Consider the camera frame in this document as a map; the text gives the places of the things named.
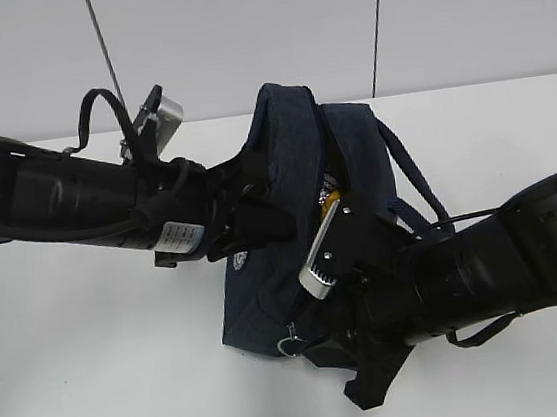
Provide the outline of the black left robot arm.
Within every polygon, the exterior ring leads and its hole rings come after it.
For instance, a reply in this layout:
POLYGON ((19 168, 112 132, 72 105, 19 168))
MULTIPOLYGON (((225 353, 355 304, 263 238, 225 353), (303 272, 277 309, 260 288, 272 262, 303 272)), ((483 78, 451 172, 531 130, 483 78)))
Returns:
POLYGON ((106 163, 0 137, 0 244, 150 251, 156 266, 219 261, 297 237, 268 199, 267 156, 241 150, 212 168, 181 157, 106 163))

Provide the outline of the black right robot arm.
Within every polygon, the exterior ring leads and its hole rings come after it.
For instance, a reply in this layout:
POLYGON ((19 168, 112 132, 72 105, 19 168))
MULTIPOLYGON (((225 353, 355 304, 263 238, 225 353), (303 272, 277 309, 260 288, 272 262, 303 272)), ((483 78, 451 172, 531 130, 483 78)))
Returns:
POLYGON ((354 372, 344 390, 360 409, 384 402, 419 343, 479 347, 557 307, 557 173, 476 218, 410 232, 349 192, 323 219, 301 273, 323 331, 302 353, 354 372))

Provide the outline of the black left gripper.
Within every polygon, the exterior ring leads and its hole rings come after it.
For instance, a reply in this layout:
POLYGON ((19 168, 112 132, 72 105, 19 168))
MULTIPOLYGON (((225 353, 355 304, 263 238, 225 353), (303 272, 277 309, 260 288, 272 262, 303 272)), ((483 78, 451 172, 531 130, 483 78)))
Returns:
POLYGON ((253 201, 270 190, 265 150, 242 146, 214 167, 178 158, 130 169, 138 174, 135 214, 155 267, 172 269, 206 256, 216 262, 297 238, 295 216, 253 201))

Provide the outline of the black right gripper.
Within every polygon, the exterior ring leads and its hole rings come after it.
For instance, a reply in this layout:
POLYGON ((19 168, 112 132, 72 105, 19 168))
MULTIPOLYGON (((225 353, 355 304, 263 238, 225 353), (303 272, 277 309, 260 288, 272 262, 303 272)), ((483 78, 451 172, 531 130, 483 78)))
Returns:
POLYGON ((319 332, 302 356, 319 368, 358 366, 344 394, 361 408, 382 406, 415 345, 434 337, 421 286, 423 248, 361 259, 324 300, 314 301, 319 332))

